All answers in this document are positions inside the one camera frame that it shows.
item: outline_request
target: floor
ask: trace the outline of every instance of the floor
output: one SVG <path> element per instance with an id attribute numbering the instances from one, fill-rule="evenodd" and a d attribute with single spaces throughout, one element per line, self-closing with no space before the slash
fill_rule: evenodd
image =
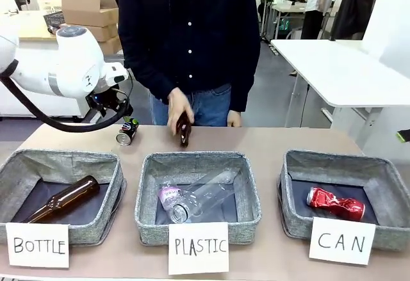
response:
<path id="1" fill-rule="evenodd" d="M 255 83 L 249 93 L 247 110 L 243 114 L 244 126 L 284 126 L 295 84 L 295 78 L 288 75 L 291 70 L 291 66 L 283 57 L 274 56 L 267 44 L 261 44 L 261 56 L 256 70 Z M 121 89 L 128 92 L 131 89 L 131 82 L 123 83 Z M 147 90 L 137 82 L 134 82 L 131 105 L 134 108 L 133 116 L 139 119 L 141 124 L 152 124 Z M 302 126 L 328 128 L 330 123 L 320 111 L 324 106 L 323 100 L 314 90 L 310 90 L 306 100 Z M 92 117 L 91 113 L 85 118 L 85 121 Z M 35 119 L 4 119 L 0 121 L 0 162 L 40 125 L 41 122 Z"/>

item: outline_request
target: dark navy shirt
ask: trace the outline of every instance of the dark navy shirt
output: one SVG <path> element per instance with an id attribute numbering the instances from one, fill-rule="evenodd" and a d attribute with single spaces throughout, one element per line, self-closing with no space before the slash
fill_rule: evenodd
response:
<path id="1" fill-rule="evenodd" d="M 127 65 L 167 102 L 230 83 L 231 110 L 245 111 L 260 41 L 255 0 L 119 0 Z"/>

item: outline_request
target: bottle label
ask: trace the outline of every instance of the bottle label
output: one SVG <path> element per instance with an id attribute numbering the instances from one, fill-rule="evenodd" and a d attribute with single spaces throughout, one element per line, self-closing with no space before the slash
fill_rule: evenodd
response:
<path id="1" fill-rule="evenodd" d="M 178 197 L 180 191 L 181 190 L 178 187 L 164 187 L 160 189 L 158 197 L 160 198 L 164 210 L 167 211 L 171 209 L 171 203 L 169 199 Z"/>

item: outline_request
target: blue jeans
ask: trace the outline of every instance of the blue jeans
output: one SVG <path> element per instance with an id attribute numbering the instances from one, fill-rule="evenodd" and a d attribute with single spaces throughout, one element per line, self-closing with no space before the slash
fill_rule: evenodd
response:
<path id="1" fill-rule="evenodd" d="M 227 126 L 231 85 L 225 84 L 209 91 L 193 92 L 186 96 L 190 101 L 197 126 Z M 151 114 L 155 125 L 168 122 L 168 105 L 149 95 Z"/>

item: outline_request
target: green and black can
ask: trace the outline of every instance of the green and black can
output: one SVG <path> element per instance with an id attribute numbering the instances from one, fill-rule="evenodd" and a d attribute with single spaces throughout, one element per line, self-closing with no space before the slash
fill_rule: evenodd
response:
<path id="1" fill-rule="evenodd" d="M 122 125 L 120 131 L 118 132 L 115 139 L 120 145 L 130 145 L 136 134 L 136 130 L 140 125 L 137 119 L 134 118 L 124 118 L 125 122 Z"/>

